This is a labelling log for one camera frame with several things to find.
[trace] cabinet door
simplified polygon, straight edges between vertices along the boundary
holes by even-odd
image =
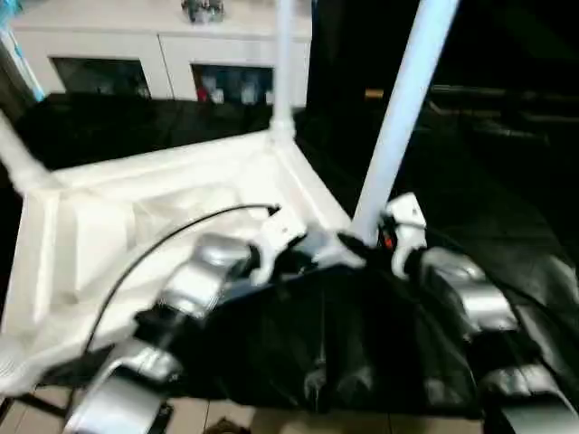
[[[45,93],[89,92],[173,98],[154,34],[16,30]]]
[[[175,98],[271,103],[275,43],[273,40],[161,36],[161,47]],[[292,97],[306,105],[309,43],[294,42]]]

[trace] red object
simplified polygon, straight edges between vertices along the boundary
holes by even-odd
[[[209,92],[207,92],[203,86],[199,86],[199,88],[197,88],[197,99],[201,102],[207,102],[208,98]]]

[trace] white frame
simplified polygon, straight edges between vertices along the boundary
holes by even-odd
[[[151,98],[173,98],[163,53],[154,34],[18,29],[14,30],[14,34],[46,94],[66,92],[51,57],[70,57],[140,61]]]
[[[197,101],[192,64],[273,68],[275,39],[247,40],[161,35],[161,47],[176,99]],[[309,42],[291,45],[291,103],[304,107],[308,93]]]

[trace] white plastic connector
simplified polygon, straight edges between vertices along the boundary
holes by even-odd
[[[266,220],[252,241],[260,252],[260,267],[252,272],[252,284],[267,283],[278,255],[292,241],[306,235],[307,230],[306,224],[290,208],[282,208]]]
[[[413,250],[426,247],[426,220],[414,193],[403,194],[386,205],[386,215],[400,222],[396,227],[398,239],[392,256],[392,272],[398,278],[408,279],[404,265]]]

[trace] silver mechanical part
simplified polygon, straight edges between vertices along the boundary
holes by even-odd
[[[247,241],[206,233],[199,237],[191,259],[169,278],[160,302],[204,319],[219,302],[233,268],[251,258]]]
[[[164,402],[160,394],[113,373],[87,392],[64,433],[148,434]]]
[[[173,355],[138,339],[129,339],[115,347],[101,368],[100,375],[109,376],[120,366],[126,366],[155,382],[165,382],[183,370]]]
[[[525,404],[502,409],[516,434],[576,434],[579,418],[572,407],[561,400]]]
[[[504,396],[528,397],[542,392],[561,394],[551,373],[540,364],[498,369],[485,375],[480,386]]]
[[[466,335],[518,329],[507,298],[468,257],[433,248],[424,253],[421,265],[422,286],[435,291],[437,296],[451,297]]]
[[[148,433],[165,399],[134,380],[120,377],[119,367],[127,367],[158,384],[183,370],[171,354],[142,341],[130,339],[120,344],[72,412],[65,433]]]

